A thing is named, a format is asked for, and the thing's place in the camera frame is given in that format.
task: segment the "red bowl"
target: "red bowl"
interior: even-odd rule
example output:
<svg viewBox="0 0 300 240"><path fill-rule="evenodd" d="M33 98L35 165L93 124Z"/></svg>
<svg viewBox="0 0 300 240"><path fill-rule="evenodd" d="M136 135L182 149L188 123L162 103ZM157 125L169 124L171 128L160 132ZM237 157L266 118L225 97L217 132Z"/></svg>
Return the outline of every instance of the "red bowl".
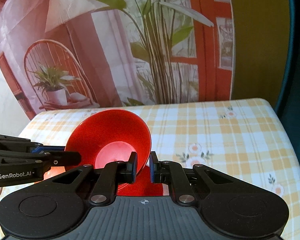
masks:
<svg viewBox="0 0 300 240"><path fill-rule="evenodd" d="M135 151L138 155L138 175L150 155L151 135L138 115L123 109L109 109L79 124L70 135L65 150L81 154L79 166L89 163L95 169L113 161L128 161L131 152ZM127 184L121 184L118 189L125 186Z"/></svg>

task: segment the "chair backrest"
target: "chair backrest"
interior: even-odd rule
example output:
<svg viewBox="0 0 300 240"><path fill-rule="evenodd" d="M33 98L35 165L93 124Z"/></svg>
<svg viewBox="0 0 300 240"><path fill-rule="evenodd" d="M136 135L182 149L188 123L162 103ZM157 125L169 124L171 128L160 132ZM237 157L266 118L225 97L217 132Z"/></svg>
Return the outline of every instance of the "chair backrest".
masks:
<svg viewBox="0 0 300 240"><path fill-rule="evenodd" d="M45 91L34 87L39 80L33 73L41 70L40 64L45 67L57 67L68 71L71 76L79 77L79 81L74 81L72 82L73 86L67 87L69 93L78 92L89 98L91 103L93 102L91 91L86 82L87 78L72 52L58 41L39 40L28 48L24 58L24 67L28 80L42 104L48 102L49 99Z"/></svg>

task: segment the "white flower pot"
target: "white flower pot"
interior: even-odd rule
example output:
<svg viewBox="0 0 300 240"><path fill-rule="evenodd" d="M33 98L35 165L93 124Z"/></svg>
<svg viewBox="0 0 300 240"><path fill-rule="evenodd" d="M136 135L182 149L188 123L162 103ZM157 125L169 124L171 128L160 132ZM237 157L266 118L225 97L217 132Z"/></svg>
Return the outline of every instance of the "white flower pot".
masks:
<svg viewBox="0 0 300 240"><path fill-rule="evenodd" d="M49 101L55 103L57 105L66 106L67 102L67 95L64 89L60 89L57 91L47 91L47 95Z"/></svg>

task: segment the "olive green wall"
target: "olive green wall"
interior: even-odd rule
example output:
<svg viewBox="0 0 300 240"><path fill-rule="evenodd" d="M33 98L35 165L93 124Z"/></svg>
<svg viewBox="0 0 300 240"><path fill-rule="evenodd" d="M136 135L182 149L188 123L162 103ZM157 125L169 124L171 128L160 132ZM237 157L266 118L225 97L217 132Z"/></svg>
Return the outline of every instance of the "olive green wall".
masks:
<svg viewBox="0 0 300 240"><path fill-rule="evenodd" d="M232 0L236 59L232 99L277 101L287 59L288 0Z"/></svg>

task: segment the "plaid tablecloth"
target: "plaid tablecloth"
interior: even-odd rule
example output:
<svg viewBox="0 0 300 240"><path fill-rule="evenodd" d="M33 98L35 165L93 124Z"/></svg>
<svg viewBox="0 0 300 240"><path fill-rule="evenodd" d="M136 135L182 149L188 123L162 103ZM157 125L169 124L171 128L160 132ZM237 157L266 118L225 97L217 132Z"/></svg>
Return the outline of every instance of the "plaid tablecloth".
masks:
<svg viewBox="0 0 300 240"><path fill-rule="evenodd" d="M195 163L272 191L289 206L285 240L300 240L300 167L289 138L262 99L126 107L148 125L160 160ZM80 122L103 109L43 112L20 137L66 145ZM3 189L0 196L18 187Z"/></svg>

